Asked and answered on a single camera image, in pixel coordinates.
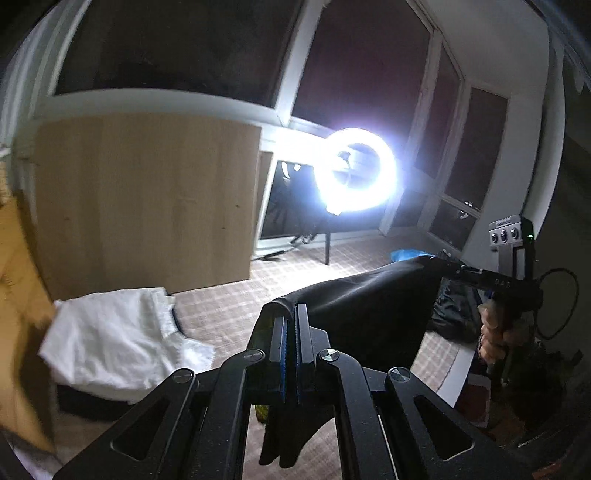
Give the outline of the right hand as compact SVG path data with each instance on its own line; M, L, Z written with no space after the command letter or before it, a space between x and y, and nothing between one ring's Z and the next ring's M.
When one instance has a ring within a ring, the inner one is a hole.
M523 346L530 339L531 325L527 318L506 328L504 308L493 300L479 305L478 311L482 322L478 354L487 365L505 359L510 350Z

